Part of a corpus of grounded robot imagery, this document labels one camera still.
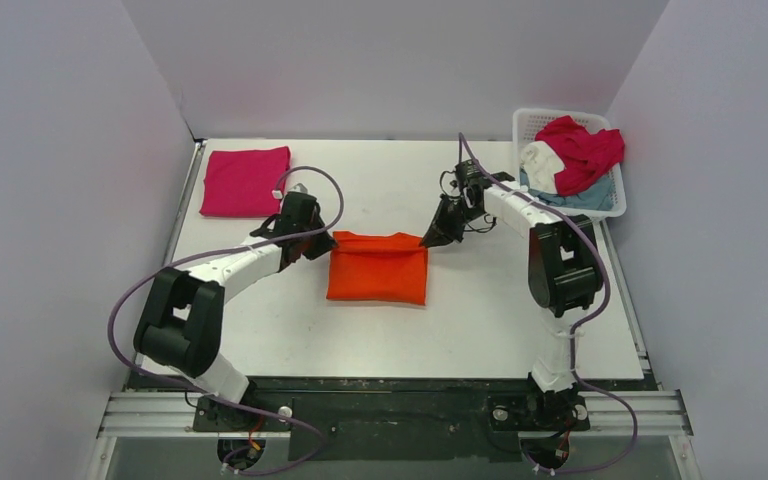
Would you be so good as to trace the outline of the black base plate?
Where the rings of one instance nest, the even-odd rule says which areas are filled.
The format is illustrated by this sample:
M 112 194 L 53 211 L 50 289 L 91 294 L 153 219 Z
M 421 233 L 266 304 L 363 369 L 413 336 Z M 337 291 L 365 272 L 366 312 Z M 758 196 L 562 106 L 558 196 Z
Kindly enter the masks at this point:
M 289 463 L 310 455 L 318 461 L 431 461 L 482 458 L 515 462 L 565 460 L 573 434 L 590 429 L 586 392 L 615 400 L 635 411 L 627 392 L 657 391 L 654 378 L 599 380 L 594 391 L 579 391 L 583 418 L 556 418 L 538 424 L 528 415 L 522 380 L 370 380 L 263 378 L 249 395 L 253 412 L 244 412 L 190 392 L 145 382 L 137 392 L 179 392 L 200 415 L 198 427 L 241 432 L 214 438 L 216 454 L 233 469 L 264 466 L 281 447 Z

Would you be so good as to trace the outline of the white plastic laundry basket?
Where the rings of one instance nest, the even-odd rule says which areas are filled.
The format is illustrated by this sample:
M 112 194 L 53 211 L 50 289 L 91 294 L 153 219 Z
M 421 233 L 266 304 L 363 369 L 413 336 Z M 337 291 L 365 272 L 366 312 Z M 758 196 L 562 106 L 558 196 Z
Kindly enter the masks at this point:
M 515 179 L 520 182 L 519 152 L 527 144 L 536 141 L 535 135 L 549 122 L 569 115 L 577 123 L 584 126 L 590 133 L 596 133 L 602 129 L 614 129 L 602 116 L 563 110 L 545 108 L 519 108 L 512 116 L 512 164 L 515 169 Z M 568 216 L 586 215 L 593 219 L 615 218 L 625 213 L 627 202 L 625 186 L 620 164 L 615 165 L 606 175 L 613 181 L 616 193 L 614 195 L 614 207 L 610 211 L 582 210 L 572 208 L 557 208 Z

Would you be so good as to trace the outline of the white t shirt in basket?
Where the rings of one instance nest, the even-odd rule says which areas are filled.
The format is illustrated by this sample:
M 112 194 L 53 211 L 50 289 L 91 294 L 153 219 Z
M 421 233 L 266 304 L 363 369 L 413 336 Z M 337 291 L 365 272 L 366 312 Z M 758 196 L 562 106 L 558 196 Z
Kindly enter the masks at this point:
M 519 152 L 521 180 L 532 190 L 558 195 L 556 175 L 565 169 L 560 156 L 544 141 L 534 141 Z

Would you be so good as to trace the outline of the orange t shirt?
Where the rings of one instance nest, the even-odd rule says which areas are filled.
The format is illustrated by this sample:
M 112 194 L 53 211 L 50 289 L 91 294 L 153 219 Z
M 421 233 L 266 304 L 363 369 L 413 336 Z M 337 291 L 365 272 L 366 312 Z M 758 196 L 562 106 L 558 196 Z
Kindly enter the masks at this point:
M 406 233 L 388 236 L 334 233 L 326 298 L 424 306 L 429 269 L 428 249 Z

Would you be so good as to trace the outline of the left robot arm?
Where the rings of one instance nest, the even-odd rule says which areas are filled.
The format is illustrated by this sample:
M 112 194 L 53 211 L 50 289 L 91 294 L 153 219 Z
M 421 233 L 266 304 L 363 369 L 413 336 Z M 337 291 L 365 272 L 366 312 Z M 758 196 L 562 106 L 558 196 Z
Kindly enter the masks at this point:
M 249 378 L 220 351 L 225 305 L 259 280 L 300 258 L 315 260 L 336 245 L 318 200 L 287 193 L 279 212 L 237 251 L 186 269 L 166 267 L 154 277 L 133 337 L 135 350 L 222 399 L 218 413 L 232 429 L 249 428 L 259 405 L 246 395 Z

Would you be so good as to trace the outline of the blue grey t shirt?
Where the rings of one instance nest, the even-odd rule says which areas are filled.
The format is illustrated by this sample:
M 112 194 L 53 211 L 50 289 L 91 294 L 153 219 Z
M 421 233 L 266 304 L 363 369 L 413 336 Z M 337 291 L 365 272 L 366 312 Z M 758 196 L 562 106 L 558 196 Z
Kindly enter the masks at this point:
M 520 171 L 520 182 L 527 188 L 528 193 L 542 203 L 554 208 L 572 208 L 582 210 L 610 211 L 615 204 L 616 193 L 613 181 L 608 175 L 603 175 L 587 190 L 570 196 L 551 194 L 532 189 L 525 171 Z

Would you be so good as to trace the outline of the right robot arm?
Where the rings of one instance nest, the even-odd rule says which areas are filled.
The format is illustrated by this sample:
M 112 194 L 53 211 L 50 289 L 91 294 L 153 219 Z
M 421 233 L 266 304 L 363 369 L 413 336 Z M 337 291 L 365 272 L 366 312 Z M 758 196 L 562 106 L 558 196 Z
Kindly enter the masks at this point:
M 470 223 L 482 216 L 527 240 L 528 288 L 543 310 L 546 337 L 527 377 L 525 413 L 540 429 L 553 427 L 563 417 L 583 418 L 573 359 L 579 334 L 571 313 L 588 310 L 604 285 L 589 218 L 548 212 L 516 192 L 511 175 L 485 175 L 473 160 L 459 162 L 451 173 L 452 190 L 441 194 L 422 246 L 460 243 Z

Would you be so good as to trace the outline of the folded magenta t shirt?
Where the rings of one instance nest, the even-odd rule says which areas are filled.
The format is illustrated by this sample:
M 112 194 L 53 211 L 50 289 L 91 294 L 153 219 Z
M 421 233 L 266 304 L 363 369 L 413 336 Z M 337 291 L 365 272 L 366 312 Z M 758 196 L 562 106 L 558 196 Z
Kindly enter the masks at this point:
M 208 158 L 199 213 L 211 218 L 265 218 L 280 210 L 274 191 L 291 164 L 287 146 L 268 150 L 214 151 Z

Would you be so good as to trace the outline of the crimson t shirt in basket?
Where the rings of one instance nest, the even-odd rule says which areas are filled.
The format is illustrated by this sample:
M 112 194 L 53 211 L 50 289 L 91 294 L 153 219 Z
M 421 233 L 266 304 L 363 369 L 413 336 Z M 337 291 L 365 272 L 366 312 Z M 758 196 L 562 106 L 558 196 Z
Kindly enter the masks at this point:
M 618 129 L 590 133 L 569 115 L 549 122 L 535 140 L 546 143 L 562 161 L 563 169 L 554 175 L 561 196 L 584 192 L 624 160 L 625 141 Z

